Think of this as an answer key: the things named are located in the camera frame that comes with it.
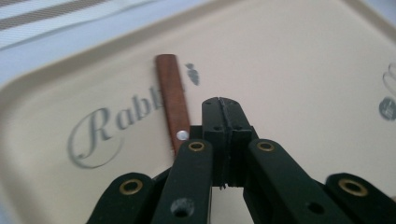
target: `striped cloth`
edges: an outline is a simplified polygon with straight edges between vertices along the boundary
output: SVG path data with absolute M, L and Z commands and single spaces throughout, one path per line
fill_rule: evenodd
M 154 0 L 0 0 L 0 49 Z

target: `wooden stick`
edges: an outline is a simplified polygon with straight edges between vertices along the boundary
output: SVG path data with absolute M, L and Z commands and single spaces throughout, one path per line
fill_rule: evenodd
M 160 80 L 168 131 L 175 155 L 184 140 L 189 138 L 190 119 L 186 99 L 178 72 L 177 57 L 173 54 L 158 55 L 155 59 Z

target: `beige tray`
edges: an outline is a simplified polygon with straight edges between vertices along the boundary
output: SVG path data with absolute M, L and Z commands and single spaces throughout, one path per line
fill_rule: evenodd
M 348 172 L 396 195 L 396 123 L 378 111 L 396 98 L 382 80 L 395 34 L 360 4 L 216 1 L 20 76 L 0 93 L 0 200 L 14 223 L 84 223 L 117 176 L 171 166 L 163 53 L 178 56 L 192 124 L 203 100 L 232 98 L 316 180 Z M 211 216 L 252 222 L 241 189 L 214 189 Z

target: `brass ring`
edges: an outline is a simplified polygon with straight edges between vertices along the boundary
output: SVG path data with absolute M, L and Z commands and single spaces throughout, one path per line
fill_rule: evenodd
M 268 143 L 268 142 L 259 142 L 256 145 L 256 147 L 262 151 L 267 151 L 267 152 L 273 151 L 275 149 L 275 147 L 271 143 Z
M 126 189 L 125 187 L 128 184 L 132 184 L 135 183 L 136 187 L 133 189 Z M 121 185 L 120 185 L 120 192 L 123 195 L 132 195 L 132 194 L 136 194 L 137 192 L 139 192 L 139 190 L 141 190 L 143 188 L 143 183 L 141 180 L 138 179 L 130 179 L 127 181 L 124 181 Z
M 189 149 L 192 151 L 202 151 L 204 150 L 205 145 L 202 142 L 191 142 L 189 144 Z
M 358 197 L 364 197 L 367 194 L 369 194 L 369 191 L 367 190 L 366 187 L 364 187 L 361 183 L 356 182 L 351 179 L 340 179 L 338 181 L 338 185 L 340 186 L 341 189 L 344 191 L 358 196 Z

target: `gray stripe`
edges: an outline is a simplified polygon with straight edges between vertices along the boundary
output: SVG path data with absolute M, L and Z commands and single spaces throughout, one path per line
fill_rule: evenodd
M 8 5 L 16 4 L 16 3 L 19 3 L 19 2 L 27 2 L 27 1 L 29 1 L 29 0 L 1 0 L 0 1 L 0 7 L 5 7 L 5 6 L 8 6 Z
M 87 7 L 93 7 L 95 5 L 107 2 L 109 0 L 78 0 L 75 2 L 61 4 L 55 7 L 47 7 L 37 11 L 28 12 L 15 17 L 6 18 L 0 20 L 0 31 L 6 30 L 12 27 L 24 25 L 29 22 L 41 21 L 50 19 L 58 16 L 62 16 L 67 13 L 81 10 Z

